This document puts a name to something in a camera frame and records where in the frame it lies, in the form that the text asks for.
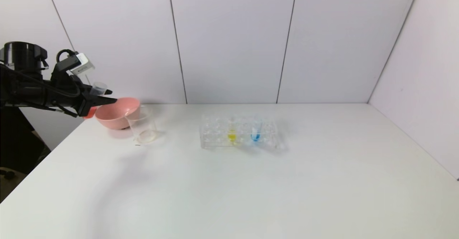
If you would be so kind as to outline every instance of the yellow liquid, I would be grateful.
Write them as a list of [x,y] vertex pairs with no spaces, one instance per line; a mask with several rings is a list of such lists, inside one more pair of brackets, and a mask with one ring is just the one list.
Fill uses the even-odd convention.
[[229,130],[228,131],[228,139],[231,142],[234,142],[236,140],[236,131],[235,130]]

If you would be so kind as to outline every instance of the small plastic cup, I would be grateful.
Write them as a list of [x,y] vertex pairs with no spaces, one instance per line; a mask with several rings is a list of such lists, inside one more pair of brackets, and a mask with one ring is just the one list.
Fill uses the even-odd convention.
[[134,139],[138,143],[146,144],[154,141],[157,130],[153,110],[150,107],[141,105],[135,110],[128,111],[124,117],[128,120]]
[[102,96],[105,94],[105,91],[107,91],[107,85],[102,82],[94,82],[92,84],[92,88],[89,91],[89,94],[94,95],[94,96]]

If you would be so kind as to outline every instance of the white table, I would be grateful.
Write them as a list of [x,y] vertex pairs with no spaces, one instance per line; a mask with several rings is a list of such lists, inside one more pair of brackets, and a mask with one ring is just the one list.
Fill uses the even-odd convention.
[[[153,107],[149,146],[84,121],[0,205],[0,238],[459,238],[459,182],[369,105]],[[272,116],[285,149],[201,149],[204,112]]]

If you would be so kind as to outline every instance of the white wall panel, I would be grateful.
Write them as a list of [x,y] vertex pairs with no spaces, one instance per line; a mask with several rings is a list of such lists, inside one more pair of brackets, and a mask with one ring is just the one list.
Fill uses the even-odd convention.
[[54,0],[75,50],[114,97],[185,103],[170,0]]
[[411,2],[295,0],[278,102],[367,102]]
[[172,0],[188,103],[275,103],[293,0]]
[[[48,51],[49,69],[42,71],[49,79],[56,64],[56,53],[72,48],[51,0],[0,0],[0,48],[10,41],[37,44]],[[73,118],[46,110],[21,108],[30,124],[50,149],[54,149],[80,123]]]
[[459,0],[415,0],[369,103],[459,178]]

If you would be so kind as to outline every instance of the robotic arm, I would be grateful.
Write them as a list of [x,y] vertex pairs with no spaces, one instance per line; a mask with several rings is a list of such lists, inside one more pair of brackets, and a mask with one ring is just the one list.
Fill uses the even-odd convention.
[[[62,53],[68,57],[59,60]],[[41,71],[48,68],[48,53],[38,45],[8,42],[0,50],[0,106],[28,106],[63,112],[73,117],[87,116],[90,108],[116,102],[110,97],[90,93],[92,86],[83,84],[77,74],[93,68],[82,53],[62,50],[56,56],[51,79],[43,80]],[[64,107],[72,107],[76,113]]]

